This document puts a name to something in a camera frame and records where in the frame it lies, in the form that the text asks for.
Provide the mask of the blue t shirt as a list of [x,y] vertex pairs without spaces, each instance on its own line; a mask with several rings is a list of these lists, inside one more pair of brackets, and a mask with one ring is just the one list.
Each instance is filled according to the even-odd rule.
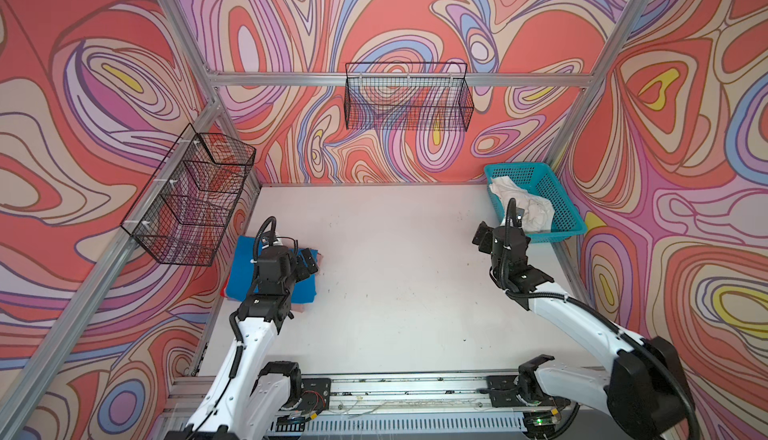
[[[240,236],[238,238],[229,278],[221,290],[223,297],[237,301],[245,299],[254,271],[253,264],[251,263],[254,243],[255,239],[253,237]],[[292,306],[302,310],[303,305],[314,302],[316,294],[315,275],[311,275],[308,279],[302,280],[295,285],[292,294]]]

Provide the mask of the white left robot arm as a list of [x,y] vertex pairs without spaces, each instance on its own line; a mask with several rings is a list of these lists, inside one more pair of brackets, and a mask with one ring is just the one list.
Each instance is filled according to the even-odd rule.
[[269,216],[254,240],[252,280],[228,317],[234,339],[208,392],[187,423],[167,439],[261,439],[285,408],[301,403],[300,367],[267,354],[291,311],[295,285],[318,271],[311,251],[277,234]]

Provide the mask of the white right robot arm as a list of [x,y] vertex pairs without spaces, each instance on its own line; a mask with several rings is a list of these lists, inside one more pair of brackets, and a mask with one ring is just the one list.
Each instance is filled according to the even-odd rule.
[[510,199],[500,226],[478,225],[472,242],[490,256],[491,280],[509,299],[581,345],[604,371],[570,367],[541,354],[518,368],[521,401],[566,398],[610,416],[633,439],[659,439],[681,423],[688,438],[700,438],[695,401],[674,345],[609,320],[531,265],[531,239],[522,217]]

